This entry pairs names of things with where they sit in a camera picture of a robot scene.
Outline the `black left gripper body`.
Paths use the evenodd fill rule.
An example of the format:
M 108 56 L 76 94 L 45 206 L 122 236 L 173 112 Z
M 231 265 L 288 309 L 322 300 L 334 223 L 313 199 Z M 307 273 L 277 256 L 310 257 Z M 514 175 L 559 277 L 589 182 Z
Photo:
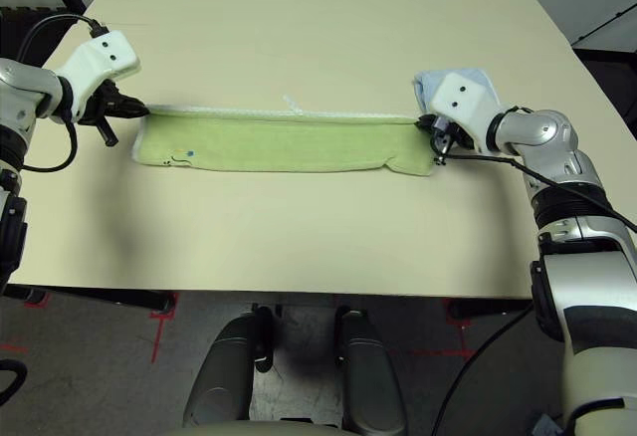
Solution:
M 114 82 L 103 82 L 91 95 L 85 106 L 79 125 L 94 127 L 106 146 L 115 146 L 118 139 L 106 120 L 106 112 L 119 102 L 119 91 Z

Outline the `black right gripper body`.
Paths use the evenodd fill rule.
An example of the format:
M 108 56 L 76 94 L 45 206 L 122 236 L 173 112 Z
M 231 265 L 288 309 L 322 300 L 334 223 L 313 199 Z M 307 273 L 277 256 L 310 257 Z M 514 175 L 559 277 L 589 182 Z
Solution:
M 460 126 L 443 117 L 434 116 L 430 125 L 430 146 L 435 154 L 434 163 L 445 164 L 454 145 L 467 150 L 474 149 L 474 141 Z

